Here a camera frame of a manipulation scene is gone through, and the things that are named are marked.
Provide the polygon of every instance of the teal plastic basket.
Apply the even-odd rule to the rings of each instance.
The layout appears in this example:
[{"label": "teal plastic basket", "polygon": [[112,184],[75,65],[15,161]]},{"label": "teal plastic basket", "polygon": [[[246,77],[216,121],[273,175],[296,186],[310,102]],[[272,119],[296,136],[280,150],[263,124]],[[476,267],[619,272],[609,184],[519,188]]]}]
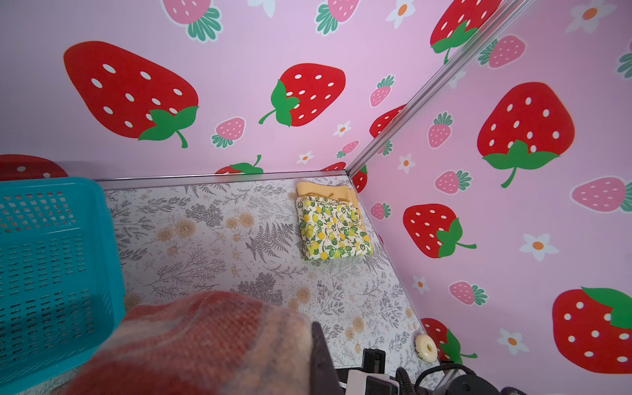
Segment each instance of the teal plastic basket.
[{"label": "teal plastic basket", "polygon": [[0,394],[85,363],[125,316],[124,295],[97,183],[0,182]]}]

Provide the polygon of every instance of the fuzzy cloth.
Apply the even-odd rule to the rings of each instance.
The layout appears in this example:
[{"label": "fuzzy cloth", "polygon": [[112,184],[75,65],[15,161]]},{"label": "fuzzy cloth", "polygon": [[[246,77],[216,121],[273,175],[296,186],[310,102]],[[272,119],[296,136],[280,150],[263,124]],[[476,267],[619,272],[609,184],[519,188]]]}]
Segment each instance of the fuzzy cloth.
[{"label": "fuzzy cloth", "polygon": [[308,394],[312,323],[238,293],[139,305],[60,394]]}]

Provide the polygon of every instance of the folded cloth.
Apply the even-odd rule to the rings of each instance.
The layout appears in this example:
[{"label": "folded cloth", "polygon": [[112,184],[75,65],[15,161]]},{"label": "folded cloth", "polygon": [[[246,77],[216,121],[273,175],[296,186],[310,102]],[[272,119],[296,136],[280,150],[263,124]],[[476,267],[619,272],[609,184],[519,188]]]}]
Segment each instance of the folded cloth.
[{"label": "folded cloth", "polygon": [[358,202],[358,195],[349,186],[327,186],[315,183],[298,183],[296,184],[296,195],[303,196],[320,196],[329,199],[337,200],[338,202],[349,202],[356,209],[356,214],[360,217],[360,225],[364,232],[367,231],[367,227],[364,226],[364,220],[362,213],[360,212],[360,203]]},{"label": "folded cloth", "polygon": [[327,260],[373,253],[371,239],[349,202],[304,196],[296,199],[296,211],[306,259]]},{"label": "folded cloth", "polygon": [[238,293],[138,305],[61,395],[309,394],[312,323]]}]

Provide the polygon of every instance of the white donut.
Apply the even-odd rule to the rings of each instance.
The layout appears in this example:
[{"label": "white donut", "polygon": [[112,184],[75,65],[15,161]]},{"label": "white donut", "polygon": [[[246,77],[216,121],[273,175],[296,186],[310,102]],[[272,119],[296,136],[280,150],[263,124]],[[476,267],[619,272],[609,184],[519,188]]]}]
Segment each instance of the white donut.
[{"label": "white donut", "polygon": [[419,335],[415,338],[415,349],[419,358],[427,363],[437,360],[437,345],[428,335]]}]

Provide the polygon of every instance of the floral patterned tablecloth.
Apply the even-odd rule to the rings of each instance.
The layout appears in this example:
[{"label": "floral patterned tablecloth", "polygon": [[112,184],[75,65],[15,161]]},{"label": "floral patterned tablecloth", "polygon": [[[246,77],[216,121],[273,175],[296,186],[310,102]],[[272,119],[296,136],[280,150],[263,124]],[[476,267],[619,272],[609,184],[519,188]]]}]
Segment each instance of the floral patterned tablecloth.
[{"label": "floral patterned tablecloth", "polygon": [[[430,367],[415,353],[420,323],[371,224],[373,255],[304,261],[295,206],[301,181],[350,185],[338,176],[107,191],[126,306],[207,289],[240,292],[320,322],[336,367],[359,366],[364,348],[378,348],[387,373],[401,366],[414,380]],[[45,395],[72,375],[24,395]],[[434,388],[440,377],[423,385]]]}]

